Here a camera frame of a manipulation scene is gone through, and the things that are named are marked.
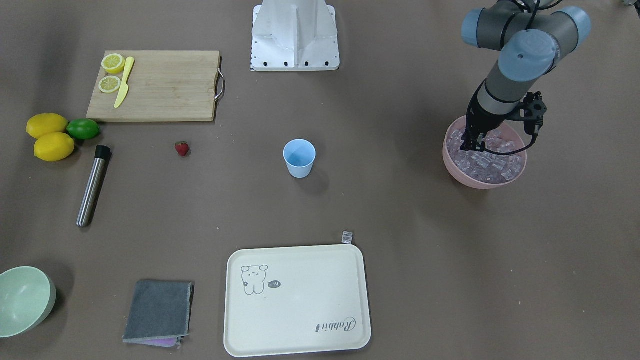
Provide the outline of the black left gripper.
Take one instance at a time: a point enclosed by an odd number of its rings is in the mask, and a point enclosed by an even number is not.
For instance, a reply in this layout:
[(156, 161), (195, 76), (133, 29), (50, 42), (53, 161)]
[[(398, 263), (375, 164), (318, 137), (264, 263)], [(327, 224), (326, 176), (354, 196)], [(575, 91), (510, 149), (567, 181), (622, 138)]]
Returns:
[(530, 142), (537, 141), (547, 112), (541, 93), (528, 92), (520, 101), (500, 104), (505, 105), (506, 109), (487, 110), (480, 101), (480, 92), (477, 91), (474, 94), (467, 107), (465, 132), (461, 137), (460, 151), (471, 151), (472, 143), (474, 151), (486, 151), (486, 143), (483, 139), (505, 121), (523, 123), (525, 133), (531, 136)]

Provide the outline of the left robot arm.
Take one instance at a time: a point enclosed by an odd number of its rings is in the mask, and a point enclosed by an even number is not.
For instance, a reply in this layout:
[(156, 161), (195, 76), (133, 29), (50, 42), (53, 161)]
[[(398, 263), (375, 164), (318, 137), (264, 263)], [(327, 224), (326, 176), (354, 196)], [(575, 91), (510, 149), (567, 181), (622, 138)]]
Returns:
[(542, 14), (549, 4), (534, 0), (499, 0), (469, 11), (461, 38), (473, 47), (495, 50), (499, 57), (478, 86), (466, 110), (461, 150), (488, 152), (485, 139), (505, 121), (523, 123), (537, 137), (547, 107), (531, 87), (590, 35), (592, 21), (580, 7)]

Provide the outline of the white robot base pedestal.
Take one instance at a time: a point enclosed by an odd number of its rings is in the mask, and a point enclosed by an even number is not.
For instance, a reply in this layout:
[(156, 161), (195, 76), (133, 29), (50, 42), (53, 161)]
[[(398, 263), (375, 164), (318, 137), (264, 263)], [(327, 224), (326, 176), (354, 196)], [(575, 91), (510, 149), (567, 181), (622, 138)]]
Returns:
[(335, 71), (341, 64), (336, 9), (324, 0), (264, 0), (253, 8), (250, 69)]

